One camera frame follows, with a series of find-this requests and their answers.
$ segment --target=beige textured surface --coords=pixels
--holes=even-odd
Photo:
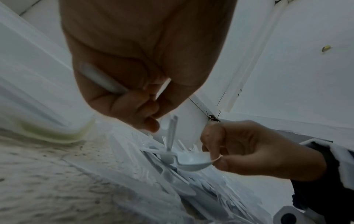
[[[112,204],[112,185],[61,160],[67,154],[119,169],[106,137],[62,146],[0,130],[1,224],[139,223]]]

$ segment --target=person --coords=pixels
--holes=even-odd
[[[62,28],[86,102],[98,112],[155,132],[157,118],[206,81],[223,46],[236,0],[60,0]],[[129,89],[117,96],[80,73],[90,63]],[[170,83],[155,99],[162,84]],[[340,179],[331,148],[299,145],[251,121],[214,123],[202,135],[214,165],[241,175],[290,179],[294,205],[353,220],[353,191]]]
[[[350,158],[338,161],[330,142],[300,145],[253,121],[211,123],[204,128],[201,142],[212,159],[223,155],[214,163],[219,170],[289,179],[296,208],[312,209],[327,224],[354,221],[354,189],[343,186],[344,175],[339,171]]]

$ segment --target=hand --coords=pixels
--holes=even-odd
[[[204,128],[201,141],[212,159],[223,155],[214,164],[222,171],[313,181],[327,169],[320,152],[253,121],[211,123]]]
[[[207,79],[235,4],[235,0],[60,0],[62,27],[84,99],[104,115],[157,131],[155,118],[175,109]],[[95,65],[131,91],[121,97],[107,92],[80,74],[82,62]],[[155,101],[168,78],[171,82]]]

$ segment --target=black circle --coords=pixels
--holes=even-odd
[[[280,219],[281,224],[296,224],[296,217],[294,214],[286,213]]]

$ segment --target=dark sleeve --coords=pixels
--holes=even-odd
[[[293,205],[301,210],[310,208],[323,215],[326,224],[349,224],[354,220],[354,191],[343,186],[338,170],[339,161],[335,159],[329,147],[315,142],[306,146],[323,154],[327,171],[316,181],[291,180],[295,193]]]

